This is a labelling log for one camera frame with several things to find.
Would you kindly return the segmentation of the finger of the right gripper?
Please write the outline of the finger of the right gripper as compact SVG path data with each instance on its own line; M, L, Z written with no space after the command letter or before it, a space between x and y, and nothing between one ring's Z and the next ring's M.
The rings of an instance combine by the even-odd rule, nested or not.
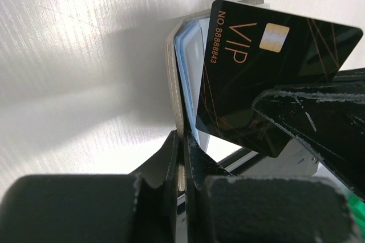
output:
M363 68L340 71L331 83L265 90L252 107L364 197Z

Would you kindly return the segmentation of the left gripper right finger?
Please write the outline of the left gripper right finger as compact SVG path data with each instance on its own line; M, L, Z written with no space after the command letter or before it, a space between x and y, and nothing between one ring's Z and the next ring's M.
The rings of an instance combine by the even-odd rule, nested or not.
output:
M186 133L189 242L355 242L356 221L325 177L233 176Z

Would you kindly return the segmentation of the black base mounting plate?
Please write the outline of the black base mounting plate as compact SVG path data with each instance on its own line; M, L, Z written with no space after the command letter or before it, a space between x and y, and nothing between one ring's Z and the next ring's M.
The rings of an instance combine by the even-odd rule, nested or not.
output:
M227 156L219 162L228 172L234 175L239 175L243 172L243 166L251 159L263 159L265 156L260 156L257 152L246 148L241 148L233 154ZM176 239L175 242L188 242L188 232L186 223L186 207L185 193L179 192L177 198L177 220L176 220Z

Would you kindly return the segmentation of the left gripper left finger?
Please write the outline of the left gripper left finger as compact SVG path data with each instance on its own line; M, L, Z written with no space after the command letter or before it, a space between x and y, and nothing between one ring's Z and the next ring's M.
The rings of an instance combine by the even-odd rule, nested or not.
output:
M179 137L128 175L28 175L1 201L2 242L174 242Z

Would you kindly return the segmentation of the grey leather card holder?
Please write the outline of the grey leather card holder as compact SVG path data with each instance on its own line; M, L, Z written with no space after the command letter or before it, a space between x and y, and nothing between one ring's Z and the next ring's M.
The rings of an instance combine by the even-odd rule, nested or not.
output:
M211 135L195 126L209 17L208 9L178 18L166 39L165 59L178 136L191 131L202 151L219 164L241 147L229 144L227 152L209 152L214 143Z

